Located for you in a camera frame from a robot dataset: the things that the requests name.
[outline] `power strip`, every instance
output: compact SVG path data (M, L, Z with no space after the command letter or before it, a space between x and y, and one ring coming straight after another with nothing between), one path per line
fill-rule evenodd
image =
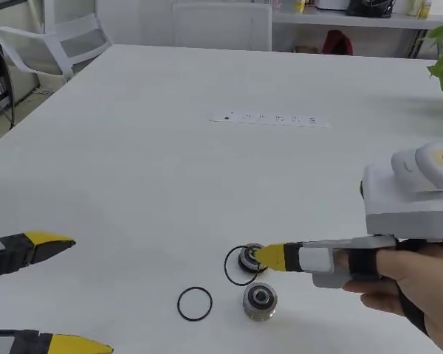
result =
M330 124L323 119L299 116L294 114L254 113L225 111L212 116L213 122L248 123L262 125L285 125L305 128L330 128Z

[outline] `metal bearing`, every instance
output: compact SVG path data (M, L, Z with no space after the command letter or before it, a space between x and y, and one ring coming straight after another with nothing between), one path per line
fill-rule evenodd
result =
M238 264L244 271L248 273L262 273L267 269L265 265L259 264L255 259L254 253L258 249L262 249L264 246L259 243L249 243L246 248L239 252Z
M243 295L244 312L253 321L266 321L275 312L278 304L278 295L268 284L254 282L246 289Z

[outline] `floor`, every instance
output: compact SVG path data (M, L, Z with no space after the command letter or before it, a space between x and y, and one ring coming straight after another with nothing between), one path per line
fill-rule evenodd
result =
M15 108L15 120L16 124L25 119L28 114L33 112L40 104L49 98L49 95L42 93L32 93L27 99L19 103ZM11 116L10 109L7 109L7 113ZM5 135L10 129L10 122L5 115L0 116L0 138Z

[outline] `cable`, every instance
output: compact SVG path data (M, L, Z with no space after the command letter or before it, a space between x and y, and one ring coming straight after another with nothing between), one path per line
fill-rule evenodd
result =
M10 74L10 70L8 69L8 65L7 65L7 60L5 59L5 56L3 55L3 53L0 50L0 57L3 60L3 64L4 64L4 68L5 70L7 70L7 74L8 74L8 78L10 81L10 92L8 92L8 96L10 98L10 106L11 106L11 110L12 110L12 116L10 118L10 116L8 115L8 113L5 111L5 109L1 106L0 104L0 110L1 112L6 116L6 118L8 119L8 121L10 122L10 130L12 130L15 127L15 95L14 95L14 89L13 89L13 82L12 82L12 77Z
M187 317L185 314L182 313L182 310L180 309L180 300L182 299L182 297L188 293L191 290L200 290L203 291L204 293L206 293L208 295L208 299L210 300L210 306L207 310L207 312L203 315L201 315L200 317ZM189 322L197 322L197 321L201 321L203 320L205 317L208 316L208 314L210 313L210 311L212 311L212 307L213 307L213 299L212 299L212 295L208 292L207 289L202 288L201 286L192 286L190 288L185 289L180 295L179 298L177 299L177 311L179 312L179 315L186 321Z
M253 283L253 282L256 280L256 278L258 277L258 274L260 273L259 268L261 267L261 264L258 263L258 269L256 270L256 273L254 274L254 277L253 277L251 280L249 280L248 282L235 282L235 281L234 281L233 279L231 279L230 276L228 275L228 271L227 271L227 262L228 262L228 258L230 257L230 255L231 255L234 251L236 251L237 249L248 249L248 248L250 248L250 247L249 247L249 246L246 246L246 245L240 245L240 246L237 246L237 247L231 249L231 250L228 252L227 256L224 258L224 263L223 263L224 275L226 275L226 276L227 276L227 279L228 279L232 284L234 284L234 285L237 285L237 286L247 286L247 285Z

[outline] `bottle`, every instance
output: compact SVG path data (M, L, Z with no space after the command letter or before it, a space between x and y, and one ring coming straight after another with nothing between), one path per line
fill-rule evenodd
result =
M419 12L419 18L427 18L431 8L431 0L424 0Z
M410 0L407 15L418 17L420 9L422 8L422 1L423 0Z

